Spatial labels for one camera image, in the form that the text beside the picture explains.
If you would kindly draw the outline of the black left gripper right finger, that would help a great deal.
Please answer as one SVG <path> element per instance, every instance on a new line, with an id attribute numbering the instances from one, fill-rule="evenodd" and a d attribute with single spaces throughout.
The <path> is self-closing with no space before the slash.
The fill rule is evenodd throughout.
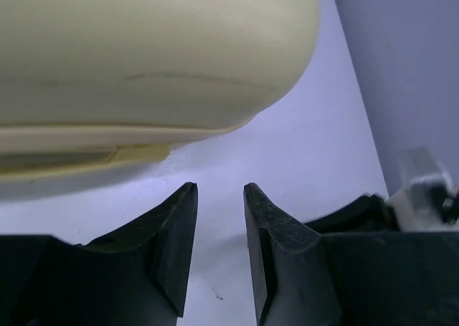
<path id="1" fill-rule="evenodd" d="M 303 223 L 254 184 L 245 223 L 259 325 L 456 325 L 458 200 L 419 214 L 404 191 Z"/>

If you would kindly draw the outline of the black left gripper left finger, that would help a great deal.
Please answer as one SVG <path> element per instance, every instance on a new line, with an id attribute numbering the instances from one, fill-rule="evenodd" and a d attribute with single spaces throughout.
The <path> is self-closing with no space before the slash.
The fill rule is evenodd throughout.
<path id="1" fill-rule="evenodd" d="M 89 244 L 1 237 L 3 325 L 175 325 L 184 315 L 198 188 Z"/>

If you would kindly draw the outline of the pale yellow hard-shell suitcase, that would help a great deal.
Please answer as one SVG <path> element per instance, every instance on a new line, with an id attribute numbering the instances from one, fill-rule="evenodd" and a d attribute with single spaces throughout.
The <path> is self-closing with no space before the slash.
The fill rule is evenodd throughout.
<path id="1" fill-rule="evenodd" d="M 164 160 L 306 70 L 319 0 L 1 0 L 1 177 Z"/>

